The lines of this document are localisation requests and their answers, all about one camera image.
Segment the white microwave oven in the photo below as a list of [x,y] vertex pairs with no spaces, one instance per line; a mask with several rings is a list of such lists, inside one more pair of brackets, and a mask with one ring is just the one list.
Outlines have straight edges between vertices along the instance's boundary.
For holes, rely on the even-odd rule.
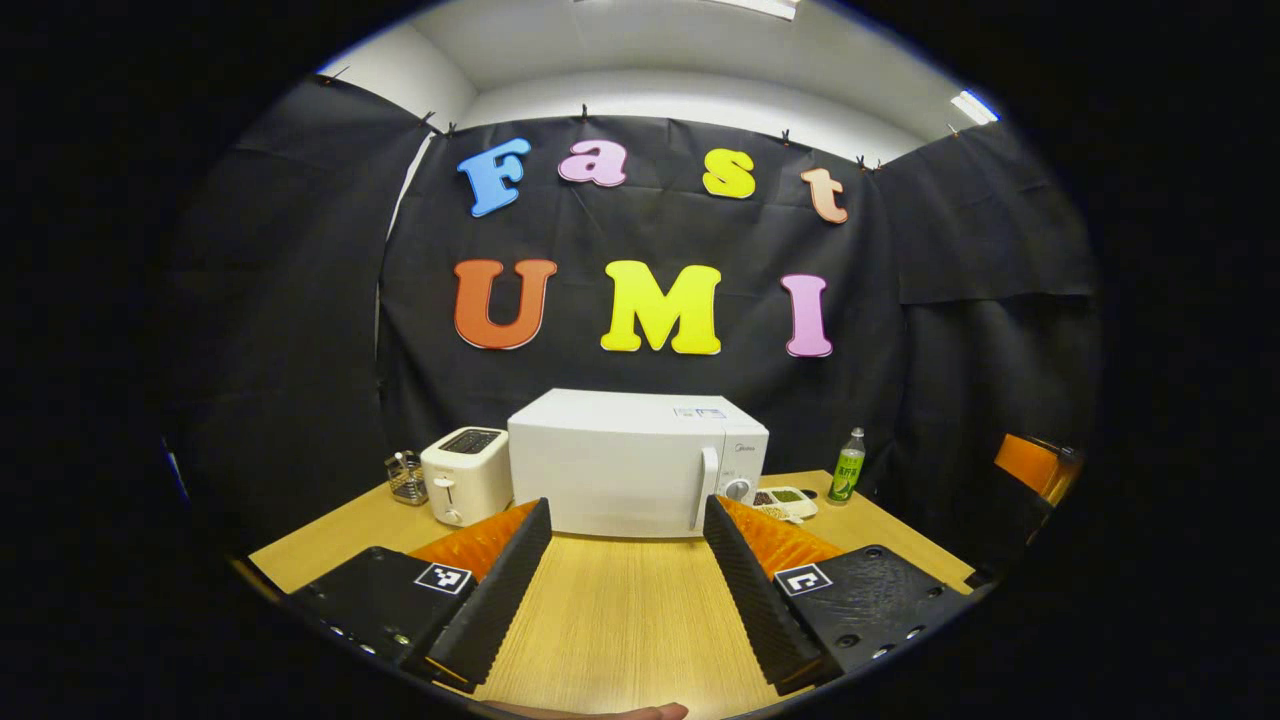
[[707,501],[746,503],[771,433],[722,396],[550,389],[507,421],[517,503],[544,498],[553,530],[677,539]]

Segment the white toaster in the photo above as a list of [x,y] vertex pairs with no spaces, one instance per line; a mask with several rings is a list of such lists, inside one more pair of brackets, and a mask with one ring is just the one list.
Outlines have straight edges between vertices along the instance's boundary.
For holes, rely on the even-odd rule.
[[509,433],[485,427],[462,427],[424,448],[428,503],[447,525],[471,527],[513,501]]

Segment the green label bottle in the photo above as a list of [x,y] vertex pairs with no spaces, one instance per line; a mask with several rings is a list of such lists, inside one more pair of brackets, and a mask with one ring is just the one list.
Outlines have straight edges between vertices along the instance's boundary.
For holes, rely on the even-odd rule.
[[854,496],[865,459],[865,430],[855,427],[838,452],[832,482],[826,493],[828,503],[845,505]]

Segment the white divided tray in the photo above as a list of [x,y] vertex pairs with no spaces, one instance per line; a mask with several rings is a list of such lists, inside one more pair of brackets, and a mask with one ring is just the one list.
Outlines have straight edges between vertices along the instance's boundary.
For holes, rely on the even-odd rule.
[[791,486],[758,489],[751,506],[769,518],[792,524],[803,524],[819,512],[814,491]]

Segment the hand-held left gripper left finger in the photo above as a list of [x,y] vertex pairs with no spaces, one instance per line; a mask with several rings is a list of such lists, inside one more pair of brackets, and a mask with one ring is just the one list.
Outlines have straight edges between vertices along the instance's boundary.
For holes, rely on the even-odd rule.
[[550,503],[536,498],[412,553],[370,546],[292,592],[289,605],[392,670],[472,693],[550,538]]

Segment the long ceiling light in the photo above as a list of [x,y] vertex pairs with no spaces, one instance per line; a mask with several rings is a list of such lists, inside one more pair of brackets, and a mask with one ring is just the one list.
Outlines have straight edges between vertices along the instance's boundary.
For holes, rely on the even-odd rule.
[[745,12],[792,22],[800,0],[703,0],[722,6],[732,6]]

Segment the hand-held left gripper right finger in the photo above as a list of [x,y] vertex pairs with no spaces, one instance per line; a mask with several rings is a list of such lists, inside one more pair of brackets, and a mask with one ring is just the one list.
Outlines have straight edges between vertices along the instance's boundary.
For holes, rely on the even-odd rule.
[[718,495],[703,534],[778,694],[865,675],[977,602],[883,544],[842,551]]

